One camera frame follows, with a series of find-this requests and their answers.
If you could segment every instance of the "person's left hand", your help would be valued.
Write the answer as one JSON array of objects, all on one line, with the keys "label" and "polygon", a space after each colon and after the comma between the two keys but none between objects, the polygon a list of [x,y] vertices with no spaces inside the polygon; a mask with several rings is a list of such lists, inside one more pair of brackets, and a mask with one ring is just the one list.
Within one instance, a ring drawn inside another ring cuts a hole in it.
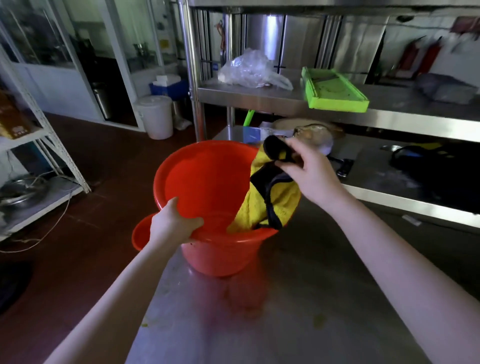
[{"label": "person's left hand", "polygon": [[152,218],[150,226],[150,246],[168,244],[176,249],[186,243],[195,229],[203,226],[202,218],[184,218],[177,210],[178,197],[172,198],[167,205]]}]

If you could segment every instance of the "hand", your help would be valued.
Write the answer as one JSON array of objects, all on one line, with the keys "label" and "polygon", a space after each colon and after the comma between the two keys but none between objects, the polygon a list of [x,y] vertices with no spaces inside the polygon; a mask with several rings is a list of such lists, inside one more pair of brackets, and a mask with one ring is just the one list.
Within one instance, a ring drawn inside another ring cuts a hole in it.
[{"label": "hand", "polygon": [[158,214],[153,216],[148,245],[168,244],[176,249],[180,244],[187,242],[195,229],[203,226],[202,218],[180,216],[177,210],[178,200],[178,197],[172,198]]},{"label": "hand", "polygon": [[299,185],[306,198],[328,212],[339,199],[351,195],[343,188],[327,157],[300,139],[285,140],[303,159],[303,168],[294,163],[277,161],[275,164]]}]

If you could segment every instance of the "bin lid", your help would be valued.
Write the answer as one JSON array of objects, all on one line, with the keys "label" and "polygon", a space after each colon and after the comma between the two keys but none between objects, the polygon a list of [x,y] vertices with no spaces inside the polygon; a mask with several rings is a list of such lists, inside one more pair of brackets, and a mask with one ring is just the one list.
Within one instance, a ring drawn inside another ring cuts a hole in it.
[{"label": "bin lid", "polygon": [[138,99],[135,104],[138,106],[143,106],[146,108],[156,108],[158,105],[161,104],[171,104],[172,99],[169,98],[168,96],[162,96],[162,95],[151,95],[151,96],[145,96],[141,97]]}]

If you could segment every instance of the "green plastic tray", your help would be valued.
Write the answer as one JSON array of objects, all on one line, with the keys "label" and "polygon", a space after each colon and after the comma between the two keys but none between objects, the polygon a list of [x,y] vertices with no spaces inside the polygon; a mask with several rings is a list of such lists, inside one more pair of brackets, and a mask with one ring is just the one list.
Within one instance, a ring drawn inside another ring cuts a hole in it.
[{"label": "green plastic tray", "polygon": [[335,70],[304,67],[308,107],[311,109],[366,112],[369,100],[349,80]]}]

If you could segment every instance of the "red floor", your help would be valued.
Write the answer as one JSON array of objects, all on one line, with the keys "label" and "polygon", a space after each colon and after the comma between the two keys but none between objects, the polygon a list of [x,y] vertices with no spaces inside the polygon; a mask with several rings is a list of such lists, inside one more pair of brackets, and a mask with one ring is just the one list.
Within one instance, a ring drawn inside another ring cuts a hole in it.
[{"label": "red floor", "polygon": [[[0,262],[34,263],[26,291],[0,315],[2,364],[42,363],[95,304],[136,254],[132,229],[157,210],[152,196],[156,169],[173,151],[195,142],[193,127],[154,141],[144,133],[48,118],[94,191],[74,197],[40,245],[0,255]],[[212,118],[207,131],[213,136],[225,125],[223,116]],[[64,208],[28,226],[20,237],[42,237]]]}]

